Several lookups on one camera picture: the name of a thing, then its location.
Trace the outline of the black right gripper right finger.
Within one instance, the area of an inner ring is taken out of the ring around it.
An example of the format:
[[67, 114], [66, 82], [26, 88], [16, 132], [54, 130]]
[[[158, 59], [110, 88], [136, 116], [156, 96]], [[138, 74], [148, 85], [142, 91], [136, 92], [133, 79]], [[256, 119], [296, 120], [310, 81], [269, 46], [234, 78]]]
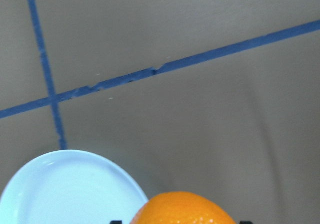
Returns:
[[250, 220], [241, 220], [239, 224], [253, 224]]

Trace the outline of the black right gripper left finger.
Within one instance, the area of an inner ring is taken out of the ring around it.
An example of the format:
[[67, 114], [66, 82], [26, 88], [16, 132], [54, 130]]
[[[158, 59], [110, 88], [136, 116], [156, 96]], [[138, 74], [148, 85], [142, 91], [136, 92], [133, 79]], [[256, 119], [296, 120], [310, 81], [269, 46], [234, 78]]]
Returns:
[[109, 224], [122, 224], [122, 220], [111, 220]]

